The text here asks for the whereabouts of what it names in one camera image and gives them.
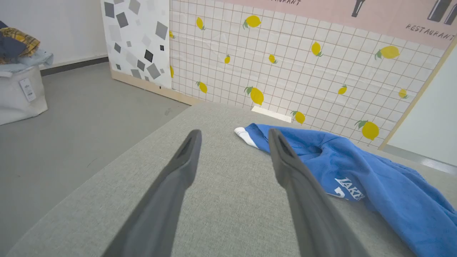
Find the blue sweatshirt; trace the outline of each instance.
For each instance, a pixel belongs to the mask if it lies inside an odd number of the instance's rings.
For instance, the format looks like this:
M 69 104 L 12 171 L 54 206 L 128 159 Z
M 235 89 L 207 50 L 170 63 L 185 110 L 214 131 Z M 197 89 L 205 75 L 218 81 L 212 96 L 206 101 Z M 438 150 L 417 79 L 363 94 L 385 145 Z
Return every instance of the blue sweatshirt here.
M 245 129 L 257 147 L 269 153 L 270 128 L 282 132 L 328 194 L 363 199 L 417 256 L 457 256 L 457 212 L 417 171 L 327 132 L 255 123 Z

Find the gray fabric tabletop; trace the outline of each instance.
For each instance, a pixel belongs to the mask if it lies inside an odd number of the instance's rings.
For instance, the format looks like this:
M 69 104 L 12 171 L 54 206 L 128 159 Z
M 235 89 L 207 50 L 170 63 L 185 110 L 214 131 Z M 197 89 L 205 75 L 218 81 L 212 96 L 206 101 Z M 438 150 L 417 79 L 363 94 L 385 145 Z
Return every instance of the gray fabric tabletop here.
M 286 192 L 276 182 L 270 156 L 234 133 L 250 123 L 294 127 L 227 105 L 190 107 L 56 205 L 7 256 L 100 256 L 192 129 L 202 131 L 202 149 L 197 176 L 184 197 L 172 255 L 299 256 Z M 456 177 L 362 148 L 416 169 L 457 206 Z M 361 202 L 329 198 L 372 256 L 413 256 L 379 214 Z

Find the white tile pattern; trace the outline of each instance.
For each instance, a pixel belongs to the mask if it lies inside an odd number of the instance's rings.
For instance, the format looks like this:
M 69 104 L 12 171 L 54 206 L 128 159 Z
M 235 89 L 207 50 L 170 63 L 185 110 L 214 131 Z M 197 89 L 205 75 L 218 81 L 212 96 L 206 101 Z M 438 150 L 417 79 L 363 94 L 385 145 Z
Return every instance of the white tile pattern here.
M 304 128 L 376 148 L 444 53 L 388 35 L 221 1 L 172 0 L 171 7 L 174 90 L 251 109 L 256 104 L 244 89 L 253 86 L 264 94 L 262 108 L 290 116 L 291 111 L 301 111 L 306 116 Z M 243 29 L 251 15 L 261 24 Z M 205 31 L 196 26 L 197 17 Z M 314 42 L 322 46 L 323 56 L 311 52 Z M 396 46 L 400 56 L 375 60 L 374 54 L 389 45 Z M 227 54 L 230 63 L 225 64 Z M 268 60 L 270 54 L 277 64 Z M 207 94 L 196 81 L 206 83 Z M 343 84 L 346 92 L 339 95 Z M 399 96 L 401 89 L 407 90 L 407 98 Z M 363 137 L 354 125 L 360 119 L 380 128 L 375 140 Z

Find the pink poster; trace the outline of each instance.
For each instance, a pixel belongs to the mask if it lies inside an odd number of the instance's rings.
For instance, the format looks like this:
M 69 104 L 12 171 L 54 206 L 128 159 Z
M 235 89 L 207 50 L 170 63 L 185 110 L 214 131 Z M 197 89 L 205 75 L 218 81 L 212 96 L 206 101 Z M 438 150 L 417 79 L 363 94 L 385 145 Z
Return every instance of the pink poster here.
M 457 32 L 452 0 L 225 0 L 446 49 Z

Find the folded clothes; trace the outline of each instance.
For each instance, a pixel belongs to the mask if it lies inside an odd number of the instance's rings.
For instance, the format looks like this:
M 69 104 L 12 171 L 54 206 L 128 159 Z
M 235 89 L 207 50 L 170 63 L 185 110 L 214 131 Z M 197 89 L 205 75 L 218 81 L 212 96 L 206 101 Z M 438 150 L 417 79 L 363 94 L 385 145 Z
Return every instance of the folded clothes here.
M 270 128 L 282 132 L 328 194 L 363 200 L 417 256 L 457 256 L 457 212 L 417 171 L 327 132 L 255 123 L 245 132 L 235 131 L 249 145 L 269 153 Z
M 42 49 L 38 49 L 30 57 L 16 58 L 18 63 L 0 65 L 0 77 L 11 78 L 14 73 L 26 70 L 32 66 L 44 64 L 45 67 L 51 67 L 54 61 L 54 55 Z
M 40 41 L 16 28 L 0 28 L 0 64 L 17 57 L 30 57 L 39 46 Z

